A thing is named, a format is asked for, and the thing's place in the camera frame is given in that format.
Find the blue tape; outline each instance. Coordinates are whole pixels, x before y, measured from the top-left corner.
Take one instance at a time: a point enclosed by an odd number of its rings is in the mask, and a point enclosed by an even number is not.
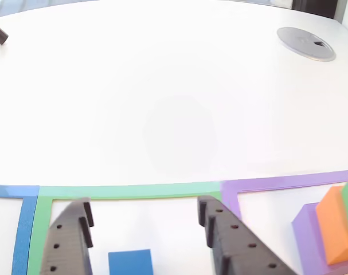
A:
[[[39,186],[0,185],[0,198],[23,199],[15,237],[12,275],[27,275],[32,224]]]

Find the table surface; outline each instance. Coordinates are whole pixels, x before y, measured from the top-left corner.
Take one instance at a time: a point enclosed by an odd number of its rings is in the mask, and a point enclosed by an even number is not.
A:
[[[332,62],[286,49],[312,32]],[[0,184],[196,182],[348,169],[348,30],[218,0],[0,18]]]

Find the blue block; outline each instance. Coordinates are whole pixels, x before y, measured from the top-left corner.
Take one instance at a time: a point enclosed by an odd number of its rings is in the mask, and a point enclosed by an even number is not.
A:
[[[109,253],[110,275],[153,275],[151,251]]]

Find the purple tape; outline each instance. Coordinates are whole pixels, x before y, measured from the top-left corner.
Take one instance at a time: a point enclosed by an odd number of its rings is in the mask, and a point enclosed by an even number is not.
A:
[[[238,193],[261,192],[347,182],[348,170],[274,178],[227,180],[221,186],[223,203],[241,219]]]

